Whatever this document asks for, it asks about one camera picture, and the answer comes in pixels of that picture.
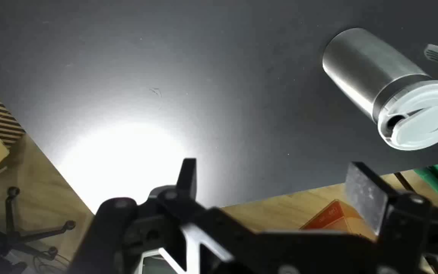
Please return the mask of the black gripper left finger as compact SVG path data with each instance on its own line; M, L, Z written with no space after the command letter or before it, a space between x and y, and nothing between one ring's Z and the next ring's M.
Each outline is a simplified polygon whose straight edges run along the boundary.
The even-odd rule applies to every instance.
M195 201L196 200L196 160L184 159L175 186L178 201Z

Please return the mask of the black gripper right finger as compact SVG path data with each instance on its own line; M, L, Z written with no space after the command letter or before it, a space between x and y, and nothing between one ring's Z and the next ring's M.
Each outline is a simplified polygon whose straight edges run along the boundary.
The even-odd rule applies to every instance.
M345 175L345 197L376 236L386 236L400 194L362 162L351 162Z

